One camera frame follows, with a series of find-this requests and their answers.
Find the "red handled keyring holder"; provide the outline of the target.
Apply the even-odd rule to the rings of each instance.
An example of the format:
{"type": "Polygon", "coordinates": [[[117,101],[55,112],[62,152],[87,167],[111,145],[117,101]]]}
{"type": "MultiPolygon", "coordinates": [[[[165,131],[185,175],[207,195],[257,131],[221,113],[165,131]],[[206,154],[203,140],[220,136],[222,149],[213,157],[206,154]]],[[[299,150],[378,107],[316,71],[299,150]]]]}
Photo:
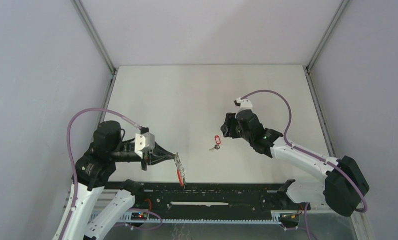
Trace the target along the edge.
{"type": "Polygon", "coordinates": [[[185,180],[185,173],[184,173],[184,168],[182,166],[181,158],[179,156],[179,153],[174,154],[174,162],[177,168],[177,177],[179,184],[181,185],[182,188],[185,189],[186,187],[186,180],[185,180]]]}

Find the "red tagged key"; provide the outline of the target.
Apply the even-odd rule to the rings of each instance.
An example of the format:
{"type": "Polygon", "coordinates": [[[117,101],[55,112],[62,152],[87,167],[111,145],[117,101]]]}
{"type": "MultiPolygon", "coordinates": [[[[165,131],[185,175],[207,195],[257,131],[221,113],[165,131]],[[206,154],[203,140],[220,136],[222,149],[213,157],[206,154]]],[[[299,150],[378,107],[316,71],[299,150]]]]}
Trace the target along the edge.
{"type": "Polygon", "coordinates": [[[221,140],[220,140],[220,137],[218,135],[214,136],[214,141],[215,141],[215,144],[214,144],[214,146],[212,148],[209,149],[209,151],[219,150],[220,149],[221,140]]]}

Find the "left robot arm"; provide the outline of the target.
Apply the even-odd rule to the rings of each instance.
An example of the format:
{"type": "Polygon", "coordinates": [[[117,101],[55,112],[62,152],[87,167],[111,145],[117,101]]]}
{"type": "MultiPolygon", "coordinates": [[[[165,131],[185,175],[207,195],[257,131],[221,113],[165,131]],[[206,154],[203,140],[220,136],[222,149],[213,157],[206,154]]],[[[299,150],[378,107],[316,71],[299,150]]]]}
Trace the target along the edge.
{"type": "Polygon", "coordinates": [[[90,215],[118,162],[140,162],[143,170],[167,160],[175,160],[155,142],[146,127],[130,140],[124,140],[125,129],[114,120],[99,124],[93,140],[78,160],[70,157],[74,170],[73,182],[64,215],[53,237],[55,240],[101,240],[117,224],[120,217],[145,202],[144,185],[127,179],[111,202],[90,221],[90,215]]]}

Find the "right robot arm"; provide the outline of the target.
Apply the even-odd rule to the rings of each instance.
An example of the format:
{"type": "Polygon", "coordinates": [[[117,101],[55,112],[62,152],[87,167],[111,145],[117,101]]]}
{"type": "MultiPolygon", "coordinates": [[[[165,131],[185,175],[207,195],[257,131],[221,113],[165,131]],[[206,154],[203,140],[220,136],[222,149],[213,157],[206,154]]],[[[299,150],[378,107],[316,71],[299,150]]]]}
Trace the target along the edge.
{"type": "Polygon", "coordinates": [[[370,187],[352,157],[324,158],[300,145],[287,144],[282,133],[263,127],[250,109],[227,113],[220,129],[223,137],[242,138],[255,152],[296,166],[323,184],[305,191],[298,181],[293,181],[278,194],[280,207],[290,209],[296,203],[320,202],[345,217],[363,211],[358,205],[370,187]]]}

